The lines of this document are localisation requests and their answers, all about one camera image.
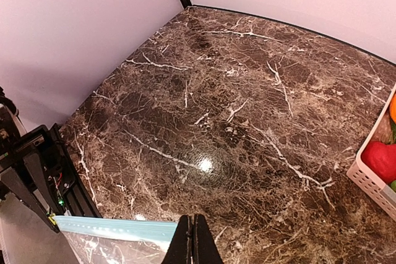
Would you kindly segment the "clear zip top bag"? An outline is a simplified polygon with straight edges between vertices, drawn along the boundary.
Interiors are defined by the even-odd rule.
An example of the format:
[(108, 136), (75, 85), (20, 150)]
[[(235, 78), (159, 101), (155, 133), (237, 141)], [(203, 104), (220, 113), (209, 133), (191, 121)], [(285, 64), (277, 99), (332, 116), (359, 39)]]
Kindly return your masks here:
[(161, 263), (174, 222), (55, 216), (79, 263)]

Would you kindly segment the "pink plastic basket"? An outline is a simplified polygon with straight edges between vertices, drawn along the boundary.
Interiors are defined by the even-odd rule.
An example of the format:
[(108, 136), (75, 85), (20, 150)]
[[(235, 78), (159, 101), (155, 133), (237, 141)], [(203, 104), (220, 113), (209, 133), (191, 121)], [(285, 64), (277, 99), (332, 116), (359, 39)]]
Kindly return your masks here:
[(368, 143), (372, 140), (373, 135), (377, 132), (385, 114), (388, 110), (392, 97), (395, 95), (395, 86), (393, 86), (387, 101), (384, 104), (378, 118), (375, 121), (368, 136), (359, 148), (353, 164), (347, 171), (347, 176), (371, 199), (373, 199), (393, 220), (395, 220), (395, 192), (388, 186), (376, 173), (374, 173), (361, 159)]

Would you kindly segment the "orange tangerine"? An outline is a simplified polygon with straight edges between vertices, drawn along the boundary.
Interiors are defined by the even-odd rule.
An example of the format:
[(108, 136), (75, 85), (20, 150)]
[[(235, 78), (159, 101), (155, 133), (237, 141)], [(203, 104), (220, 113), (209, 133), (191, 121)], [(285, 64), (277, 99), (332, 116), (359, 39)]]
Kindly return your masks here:
[(393, 95), (389, 104), (389, 116), (396, 123), (396, 94)]

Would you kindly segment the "green leafy lettuce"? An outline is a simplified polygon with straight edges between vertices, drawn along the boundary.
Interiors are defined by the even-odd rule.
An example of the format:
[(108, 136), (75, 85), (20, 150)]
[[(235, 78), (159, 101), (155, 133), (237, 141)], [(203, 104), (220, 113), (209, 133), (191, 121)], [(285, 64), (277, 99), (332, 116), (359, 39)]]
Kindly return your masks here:
[(391, 119), (390, 120), (390, 128), (391, 128), (391, 135), (389, 138), (389, 144), (396, 143), (396, 123)]

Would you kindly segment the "red strawberry toy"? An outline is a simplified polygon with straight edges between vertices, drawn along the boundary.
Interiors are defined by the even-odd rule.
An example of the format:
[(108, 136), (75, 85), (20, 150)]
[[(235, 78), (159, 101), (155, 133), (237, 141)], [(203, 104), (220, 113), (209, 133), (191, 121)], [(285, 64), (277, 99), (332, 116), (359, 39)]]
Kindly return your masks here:
[(362, 162), (386, 184), (395, 180), (395, 144), (369, 142), (361, 154)]

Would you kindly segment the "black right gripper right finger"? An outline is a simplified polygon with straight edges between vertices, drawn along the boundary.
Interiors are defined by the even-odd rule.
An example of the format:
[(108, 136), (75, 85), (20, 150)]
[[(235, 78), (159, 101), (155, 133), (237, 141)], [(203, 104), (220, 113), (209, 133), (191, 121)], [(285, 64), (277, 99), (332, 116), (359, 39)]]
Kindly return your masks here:
[(194, 215), (193, 219), (192, 263), (223, 264), (212, 233), (203, 215)]

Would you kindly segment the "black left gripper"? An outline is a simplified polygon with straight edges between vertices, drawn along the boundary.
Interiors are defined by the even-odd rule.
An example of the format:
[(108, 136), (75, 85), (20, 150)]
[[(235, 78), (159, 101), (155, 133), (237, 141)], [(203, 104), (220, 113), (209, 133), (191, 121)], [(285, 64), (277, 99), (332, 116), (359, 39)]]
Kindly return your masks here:
[(48, 132), (45, 125), (27, 132), (16, 105), (1, 89), (1, 186), (58, 233), (51, 214), (61, 207), (43, 156), (50, 145)]

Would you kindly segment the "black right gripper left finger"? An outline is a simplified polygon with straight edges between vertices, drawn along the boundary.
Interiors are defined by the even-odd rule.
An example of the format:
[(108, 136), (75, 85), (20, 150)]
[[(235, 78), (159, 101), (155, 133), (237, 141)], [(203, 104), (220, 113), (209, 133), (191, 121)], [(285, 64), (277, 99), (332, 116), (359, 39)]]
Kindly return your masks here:
[(188, 215), (180, 217), (162, 264), (193, 263), (193, 230), (192, 218)]

